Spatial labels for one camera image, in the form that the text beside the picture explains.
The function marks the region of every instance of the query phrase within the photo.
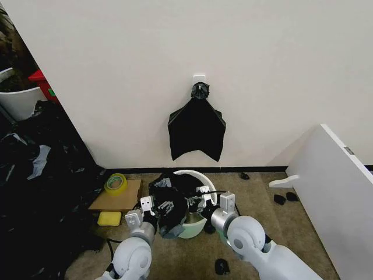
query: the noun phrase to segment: beige carpet floor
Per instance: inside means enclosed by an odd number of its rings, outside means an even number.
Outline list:
[[[230,190],[236,194],[236,203],[242,215],[252,216],[263,225],[266,233],[277,244],[290,248],[323,279],[339,279],[311,221],[300,202],[287,201],[281,206],[273,202],[274,194],[285,196],[288,189],[270,189],[268,183],[283,179],[285,173],[249,173],[250,180],[240,179],[238,173],[206,173],[217,190]],[[143,196],[148,193],[149,182],[159,174],[127,174],[129,179],[142,179]],[[123,240],[129,230],[122,218],[118,227],[93,229],[102,237]],[[215,274],[216,259],[228,261],[230,274]],[[86,251],[69,267],[67,280],[92,280],[105,271],[110,263],[107,245],[98,252]],[[240,261],[217,233],[202,232],[193,239],[162,239],[157,234],[153,245],[153,261],[148,277],[155,279],[259,279],[255,268]]]

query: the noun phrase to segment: crumpled black plastic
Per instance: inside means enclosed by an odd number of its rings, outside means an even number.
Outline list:
[[[63,108],[51,101],[38,101],[34,114],[10,133],[27,145],[0,141],[3,277],[64,279],[83,250],[100,247],[102,239],[89,232],[94,218],[87,209],[109,174],[95,164]],[[27,180],[39,145],[51,148],[47,164],[39,177]],[[3,168],[9,165],[18,171],[5,180],[9,172]]]
[[[282,195],[275,194],[273,196],[273,201],[276,202],[277,204],[284,205],[286,202],[286,198],[283,197]]]
[[[299,201],[297,195],[291,191],[286,193],[286,199],[289,201]]]
[[[223,258],[218,258],[215,261],[215,273],[217,275],[227,275],[231,271],[229,269],[228,262]]]
[[[202,82],[195,84],[192,99],[170,115],[168,132],[173,160],[185,153],[200,150],[219,161],[226,122],[221,112],[206,100],[208,95],[209,85]]]
[[[149,184],[149,194],[153,196],[155,209],[166,201],[174,205],[169,213],[159,213],[159,233],[163,238],[173,239],[182,233],[184,229],[181,225],[188,211],[197,211],[201,198],[197,197],[196,188],[201,186],[202,182],[192,175],[173,173],[164,173]]]
[[[240,173],[240,178],[243,180],[250,180],[250,176],[247,175],[245,172]]]

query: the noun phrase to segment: black plastic bag pile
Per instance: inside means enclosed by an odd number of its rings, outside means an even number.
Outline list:
[[[184,228],[182,224],[188,212],[194,213],[201,201],[196,188],[203,186],[192,175],[164,173],[149,184],[158,215],[159,234],[165,239],[178,237]]]
[[[34,114],[12,127],[0,140],[5,278],[63,279],[82,251],[100,248],[87,208],[104,171],[58,104],[38,101]]]

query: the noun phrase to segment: yellow tape roll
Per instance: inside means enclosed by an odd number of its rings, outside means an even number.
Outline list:
[[[112,174],[105,183],[105,190],[111,195],[118,195],[127,188],[127,180],[121,173]]]

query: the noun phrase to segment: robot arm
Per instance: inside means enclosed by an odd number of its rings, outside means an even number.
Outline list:
[[[132,210],[125,215],[130,237],[119,244],[111,264],[96,280],[138,280],[148,276],[157,219],[152,211],[152,197],[143,197],[140,202],[142,211]]]
[[[240,259],[256,268],[261,280],[322,280],[290,249],[270,240],[256,219],[238,216],[234,211],[234,194],[221,194],[218,206],[212,202],[208,187],[200,187],[198,191],[205,193],[199,213],[225,237]],[[130,238],[118,246],[112,263],[97,280],[138,280],[148,276],[157,219],[152,211],[152,197],[140,201],[142,211],[129,211],[125,216]]]
[[[227,244],[243,261],[251,263],[259,272],[261,280],[320,280],[289,248],[266,238],[263,226],[249,216],[238,216],[234,212],[235,196],[230,192],[220,195],[220,207],[209,202],[202,216],[226,238]]]

